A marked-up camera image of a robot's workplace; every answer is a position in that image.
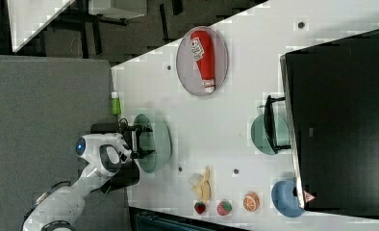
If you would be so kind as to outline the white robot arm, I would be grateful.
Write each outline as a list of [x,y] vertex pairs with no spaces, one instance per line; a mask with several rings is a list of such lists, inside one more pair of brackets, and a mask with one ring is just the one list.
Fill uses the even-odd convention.
[[153,153],[139,146],[139,138],[153,132],[149,122],[132,126],[123,122],[115,133],[88,134],[78,139],[75,151],[88,162],[74,183],[58,183],[45,192],[25,217],[21,231],[76,231],[89,193],[114,191],[136,185],[136,161]]

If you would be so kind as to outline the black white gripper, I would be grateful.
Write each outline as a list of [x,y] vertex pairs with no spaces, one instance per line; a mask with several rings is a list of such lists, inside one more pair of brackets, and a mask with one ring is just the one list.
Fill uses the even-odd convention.
[[138,148],[138,135],[137,132],[153,132],[150,125],[130,125],[126,118],[122,118],[119,121],[119,131],[126,141],[129,149],[132,151],[131,159],[144,159],[151,154],[155,153],[155,150],[139,151]]

